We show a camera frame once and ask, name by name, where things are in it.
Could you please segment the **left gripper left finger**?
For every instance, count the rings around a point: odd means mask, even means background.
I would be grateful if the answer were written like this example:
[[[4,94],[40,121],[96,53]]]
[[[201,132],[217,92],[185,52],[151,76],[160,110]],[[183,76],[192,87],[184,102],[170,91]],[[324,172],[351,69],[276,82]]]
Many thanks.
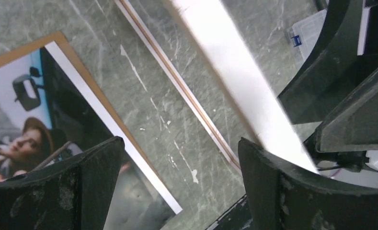
[[[103,229],[124,154],[124,140],[113,137],[0,182],[0,230]]]

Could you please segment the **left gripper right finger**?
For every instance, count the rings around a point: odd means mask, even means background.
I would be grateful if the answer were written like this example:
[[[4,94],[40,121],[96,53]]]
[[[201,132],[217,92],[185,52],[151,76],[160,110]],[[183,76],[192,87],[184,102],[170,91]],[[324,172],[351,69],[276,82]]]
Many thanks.
[[[378,189],[310,172],[246,138],[238,154],[256,229],[378,230]]]

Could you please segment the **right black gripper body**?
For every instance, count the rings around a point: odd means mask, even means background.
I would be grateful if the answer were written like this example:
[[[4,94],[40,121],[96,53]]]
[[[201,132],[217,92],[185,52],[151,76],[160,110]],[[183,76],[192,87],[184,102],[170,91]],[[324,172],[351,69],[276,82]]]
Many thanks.
[[[378,0],[332,0],[318,39],[278,96],[294,124],[319,125],[315,163],[378,172]]]

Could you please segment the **glossy photo print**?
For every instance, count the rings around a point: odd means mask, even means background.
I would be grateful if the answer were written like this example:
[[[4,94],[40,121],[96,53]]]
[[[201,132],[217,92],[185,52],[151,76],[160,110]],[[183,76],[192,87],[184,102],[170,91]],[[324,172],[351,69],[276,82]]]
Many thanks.
[[[0,67],[0,182],[113,137],[120,136],[110,132],[46,46]],[[159,230],[181,211],[160,179],[147,178],[125,143],[103,230]]]

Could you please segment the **wooden picture frame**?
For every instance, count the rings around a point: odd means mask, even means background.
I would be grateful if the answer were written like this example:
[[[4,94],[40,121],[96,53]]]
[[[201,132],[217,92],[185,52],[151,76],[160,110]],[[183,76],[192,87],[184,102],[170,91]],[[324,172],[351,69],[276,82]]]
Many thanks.
[[[223,136],[194,97],[176,68],[127,0],[116,5],[186,100],[226,160],[240,163]],[[226,8],[219,0],[167,0],[165,6],[187,32],[242,119],[252,140],[267,151],[313,173],[317,168],[293,129]]]

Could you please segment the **clear plastic parts box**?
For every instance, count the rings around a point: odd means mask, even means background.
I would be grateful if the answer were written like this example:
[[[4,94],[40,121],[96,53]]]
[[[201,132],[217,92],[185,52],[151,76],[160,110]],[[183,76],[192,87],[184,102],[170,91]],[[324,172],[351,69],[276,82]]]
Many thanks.
[[[286,39],[298,69],[301,68],[312,52],[321,33],[326,13],[327,10],[323,9],[294,23],[286,30]]]

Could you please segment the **brown backing board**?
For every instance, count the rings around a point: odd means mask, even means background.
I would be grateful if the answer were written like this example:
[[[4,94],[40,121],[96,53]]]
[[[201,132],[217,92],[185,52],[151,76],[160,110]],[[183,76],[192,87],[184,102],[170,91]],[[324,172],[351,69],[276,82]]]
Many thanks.
[[[151,162],[148,160],[143,150],[135,141],[126,125],[120,119],[115,109],[103,94],[102,90],[92,78],[91,74],[79,59],[62,32],[54,32],[12,51],[7,51],[1,54],[0,67],[25,55],[29,51],[43,46],[47,47],[47,50],[70,77],[70,80],[75,84],[79,92],[86,97],[90,106],[92,106],[98,116],[103,119],[110,132],[114,136],[120,136],[125,140],[126,151],[139,165],[147,178],[150,180],[159,179],[159,174],[156,172],[156,169],[151,165]]]

